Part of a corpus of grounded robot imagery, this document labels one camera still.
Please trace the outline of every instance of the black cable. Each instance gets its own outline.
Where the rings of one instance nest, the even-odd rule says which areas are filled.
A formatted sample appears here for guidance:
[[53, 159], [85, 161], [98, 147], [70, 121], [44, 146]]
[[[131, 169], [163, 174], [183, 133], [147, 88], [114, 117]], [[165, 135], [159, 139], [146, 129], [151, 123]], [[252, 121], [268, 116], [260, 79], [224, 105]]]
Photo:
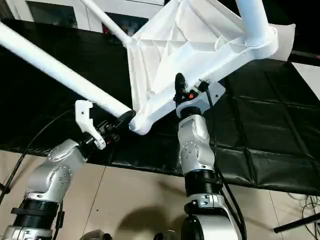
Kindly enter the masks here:
[[59, 212], [58, 212], [58, 215], [57, 215], [57, 218], [56, 218], [56, 223], [55, 223], [55, 231], [54, 231], [54, 235], [53, 235], [53, 238], [52, 240], [56, 240], [57, 239], [57, 236], [58, 236], [58, 233], [59, 233], [59, 229], [61, 227], [61, 221], [63, 221], [63, 207], [64, 207], [64, 201], [62, 201], [60, 203], [60, 206], [59, 206]]
[[8, 181], [5, 184], [5, 188], [4, 190], [1, 192], [0, 195], [0, 205], [6, 195], [7, 190], [9, 189], [9, 186], [12, 182], [12, 180], [14, 179], [22, 161], [24, 160], [25, 156], [28, 153], [29, 148], [31, 147], [32, 143], [37, 139], [37, 137], [39, 137], [40, 134], [42, 134], [42, 132], [44, 130], [46, 130], [52, 123], [54, 123], [56, 120], [58, 120], [59, 118], [63, 117], [64, 115], [68, 114], [69, 112], [71, 112], [72, 109], [65, 111], [64, 113], [60, 114], [59, 116], [57, 116], [56, 118], [54, 118], [52, 121], [50, 121], [46, 126], [44, 126], [35, 136], [34, 138], [30, 141], [30, 143], [27, 145], [27, 147], [25, 148], [24, 152], [22, 153], [22, 155], [20, 156], [18, 162], [16, 163], [16, 165], [14, 166], [11, 175], [9, 176]]
[[[214, 115], [214, 112], [213, 112], [213, 110], [214, 110], [214, 105], [213, 105], [213, 102], [212, 102], [212, 98], [211, 98], [211, 94], [210, 94], [209, 88], [206, 88], [205, 93], [206, 93], [206, 96], [207, 96], [208, 101], [209, 101], [209, 105], [210, 105], [210, 108], [211, 108], [212, 115]], [[239, 224], [237, 223], [237, 225], [238, 225], [238, 228], [239, 228], [239, 230], [240, 230], [240, 232], [241, 232], [242, 240], [247, 240], [247, 227], [246, 227], [246, 223], [245, 223], [244, 216], [243, 216], [243, 214], [242, 214], [242, 212], [241, 212], [241, 209], [240, 209], [240, 207], [239, 207], [239, 205], [238, 205], [238, 202], [237, 202], [235, 196], [233, 195], [233, 193], [232, 193], [229, 185], [227, 184], [227, 182], [226, 182], [223, 174], [221, 173], [221, 171], [219, 170], [219, 168], [218, 168], [217, 166], [215, 167], [215, 171], [219, 174], [219, 176], [220, 176], [220, 178], [221, 178], [221, 180], [222, 180], [222, 183], [224, 184], [225, 189], [226, 189], [226, 191], [228, 192], [228, 194], [229, 194], [229, 196], [230, 196], [230, 198], [231, 198], [231, 200], [232, 200], [232, 202], [233, 202], [233, 204], [234, 204], [235, 210], [236, 210], [236, 212], [237, 212], [237, 214], [238, 214], [239, 220], [236, 220], [236, 217], [237, 217], [236, 213], [234, 213], [234, 216], [235, 216], [235, 217], [234, 217], [233, 215], [232, 215], [232, 216], [233, 216], [235, 222], [236, 222], [236, 223], [237, 223], [237, 222], [239, 223]]]
[[229, 203], [224, 191], [221, 189], [220, 191], [220, 194], [224, 197], [224, 202], [226, 204], [226, 206], [228, 207], [230, 213], [231, 213], [231, 216], [233, 217], [238, 229], [240, 230], [240, 232], [242, 231], [242, 227], [241, 227], [241, 223], [239, 221], [239, 218], [238, 218], [238, 215], [236, 214], [236, 212], [234, 211], [234, 209], [232, 208], [231, 204]]
[[247, 227], [246, 227], [246, 222], [245, 222], [245, 219], [244, 219], [244, 216], [241, 212], [241, 209], [238, 205], [238, 202], [235, 198], [235, 196], [233, 195], [229, 185], [227, 184], [224, 176], [222, 175], [221, 171], [219, 170], [219, 168], [215, 168], [215, 171], [219, 174], [224, 186], [225, 186], [225, 189], [226, 191], [228, 192], [233, 204], [234, 204], [234, 207], [235, 207], [235, 210], [238, 214], [238, 217], [239, 217], [239, 220], [240, 220], [240, 225], [238, 226], [239, 227], [239, 230], [241, 232], [241, 237], [242, 237], [242, 240], [247, 240]]

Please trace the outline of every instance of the cable connector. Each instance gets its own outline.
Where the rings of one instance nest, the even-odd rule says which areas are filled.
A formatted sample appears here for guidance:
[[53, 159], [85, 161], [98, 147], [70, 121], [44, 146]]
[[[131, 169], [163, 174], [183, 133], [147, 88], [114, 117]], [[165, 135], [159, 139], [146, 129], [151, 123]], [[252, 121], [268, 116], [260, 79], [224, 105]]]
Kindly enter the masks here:
[[204, 93], [207, 89], [209, 89], [209, 83], [206, 81], [203, 81], [201, 79], [199, 79], [199, 81], [201, 83], [196, 89], [198, 89], [200, 92]]

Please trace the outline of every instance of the black tripod leg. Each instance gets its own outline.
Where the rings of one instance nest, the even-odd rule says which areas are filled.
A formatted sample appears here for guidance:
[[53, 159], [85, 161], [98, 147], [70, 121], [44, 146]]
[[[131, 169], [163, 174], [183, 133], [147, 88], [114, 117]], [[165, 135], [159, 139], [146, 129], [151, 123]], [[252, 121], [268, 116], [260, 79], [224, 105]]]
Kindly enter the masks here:
[[[3, 185], [2, 183], [0, 183], [0, 191], [3, 192], [3, 191], [5, 190], [5, 188], [6, 188], [6, 186]], [[9, 188], [6, 190], [6, 193], [5, 193], [5, 194], [8, 194], [8, 193], [10, 193], [10, 189], [9, 189]]]
[[320, 213], [274, 228], [276, 234], [320, 220]]

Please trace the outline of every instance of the black mat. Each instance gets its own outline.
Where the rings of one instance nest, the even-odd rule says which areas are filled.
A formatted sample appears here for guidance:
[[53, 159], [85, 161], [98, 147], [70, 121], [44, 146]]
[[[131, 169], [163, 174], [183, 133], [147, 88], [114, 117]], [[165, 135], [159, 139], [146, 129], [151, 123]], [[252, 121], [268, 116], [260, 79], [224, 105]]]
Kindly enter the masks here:
[[[5, 24], [131, 107], [126, 50], [103, 34], [17, 20]], [[0, 149], [21, 152], [53, 117], [81, 97], [0, 48]], [[232, 184], [320, 196], [320, 102], [289, 62], [253, 61], [220, 81], [226, 94], [206, 112], [216, 161]], [[96, 123], [110, 116], [94, 109]], [[91, 163], [180, 175], [174, 112], [150, 133], [128, 131], [112, 154]], [[30, 152], [46, 155], [78, 139], [72, 114], [56, 122]]]

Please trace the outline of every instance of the white metal pole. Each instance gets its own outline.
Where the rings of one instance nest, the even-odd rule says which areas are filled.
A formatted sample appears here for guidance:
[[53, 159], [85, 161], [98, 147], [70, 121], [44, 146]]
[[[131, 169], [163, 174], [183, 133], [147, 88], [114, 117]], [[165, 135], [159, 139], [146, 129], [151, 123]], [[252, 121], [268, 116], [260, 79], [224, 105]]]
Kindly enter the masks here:
[[131, 109], [0, 22], [0, 45], [115, 117]]
[[113, 32], [124, 46], [131, 43], [132, 38], [128, 36], [104, 11], [101, 10], [92, 0], [81, 0], [81, 2], [90, 9], [107, 28]]
[[236, 0], [247, 34], [246, 44], [255, 47], [267, 43], [272, 28], [269, 26], [262, 0]]

